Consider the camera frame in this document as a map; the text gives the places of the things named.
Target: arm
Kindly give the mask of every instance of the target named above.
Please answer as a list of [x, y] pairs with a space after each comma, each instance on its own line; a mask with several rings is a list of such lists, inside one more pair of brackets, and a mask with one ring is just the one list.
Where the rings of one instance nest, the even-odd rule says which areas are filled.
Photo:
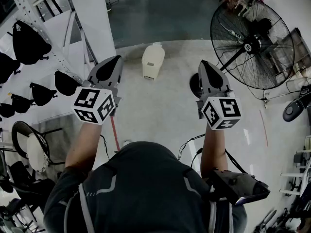
[[206, 127], [206, 134], [201, 157], [201, 175], [207, 178], [208, 173], [214, 168], [220, 171], [228, 170], [225, 154], [225, 135], [223, 130], [211, 130]]
[[102, 126], [84, 123], [78, 138], [66, 157], [65, 167], [74, 167], [84, 173], [92, 170]]

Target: fan guard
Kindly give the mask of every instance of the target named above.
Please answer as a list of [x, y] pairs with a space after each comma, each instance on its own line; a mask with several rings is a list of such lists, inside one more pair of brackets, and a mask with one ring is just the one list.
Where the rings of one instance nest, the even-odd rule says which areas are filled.
[[[282, 18], [255, 0], [229, 0], [215, 11], [210, 36], [216, 55], [234, 78], [256, 89], [284, 83], [293, 70], [294, 43]], [[264, 30], [262, 19], [271, 22]]]

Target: fan stand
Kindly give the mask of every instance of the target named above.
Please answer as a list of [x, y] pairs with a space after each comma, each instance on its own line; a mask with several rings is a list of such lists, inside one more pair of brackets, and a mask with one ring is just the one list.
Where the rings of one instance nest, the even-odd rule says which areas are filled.
[[[240, 50], [237, 51], [237, 53], [229, 61], [227, 61], [227, 63], [224, 64], [222, 68], [220, 68], [220, 71], [225, 70], [233, 61], [235, 61], [244, 52], [248, 52], [249, 54], [252, 54], [254, 52], [254, 50], [255, 50], [255, 49], [252, 48], [252, 46], [256, 46], [256, 44], [258, 44], [258, 42], [252, 41], [252, 40], [253, 39], [250, 39], [250, 38], [249, 39], [245, 39], [245, 42], [242, 45], [242, 47], [240, 48]], [[203, 91], [202, 91], [202, 89], [200, 87], [199, 73], [198, 72], [195, 73], [190, 78], [189, 86], [190, 86], [190, 89], [191, 89], [192, 93], [197, 98], [201, 98], [201, 96], [203, 94]]]

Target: shoe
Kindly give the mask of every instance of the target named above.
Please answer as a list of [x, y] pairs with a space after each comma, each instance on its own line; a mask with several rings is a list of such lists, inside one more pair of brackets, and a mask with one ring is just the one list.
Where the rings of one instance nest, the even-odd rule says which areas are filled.
[[107, 12], [111, 11], [111, 6], [109, 3], [106, 3], [106, 7], [107, 7]]

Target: wall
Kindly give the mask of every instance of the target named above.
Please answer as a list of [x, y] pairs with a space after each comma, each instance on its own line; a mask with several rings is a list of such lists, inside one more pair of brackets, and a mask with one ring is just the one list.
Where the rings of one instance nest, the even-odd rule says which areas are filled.
[[311, 0], [265, 0], [285, 21], [291, 31], [297, 27], [311, 49]]

